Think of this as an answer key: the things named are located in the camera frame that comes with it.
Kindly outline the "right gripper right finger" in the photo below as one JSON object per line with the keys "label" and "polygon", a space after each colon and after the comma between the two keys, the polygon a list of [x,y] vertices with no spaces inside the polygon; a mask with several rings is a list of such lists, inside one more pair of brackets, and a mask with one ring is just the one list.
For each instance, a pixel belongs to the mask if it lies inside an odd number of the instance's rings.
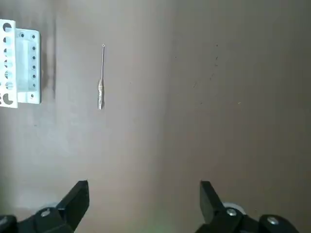
{"label": "right gripper right finger", "polygon": [[262,215],[255,220],[235,207],[225,207],[209,181],[200,181],[200,208],[204,218],[197,233],[298,233],[287,219]]}

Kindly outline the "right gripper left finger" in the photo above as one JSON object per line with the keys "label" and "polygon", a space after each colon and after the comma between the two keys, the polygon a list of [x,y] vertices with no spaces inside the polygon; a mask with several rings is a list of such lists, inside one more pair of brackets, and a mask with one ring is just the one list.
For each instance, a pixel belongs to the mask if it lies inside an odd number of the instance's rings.
{"label": "right gripper left finger", "polygon": [[1,215],[0,231],[2,233],[73,233],[88,208],[88,181],[78,181],[55,207],[45,207],[22,221],[18,221],[14,215]]}

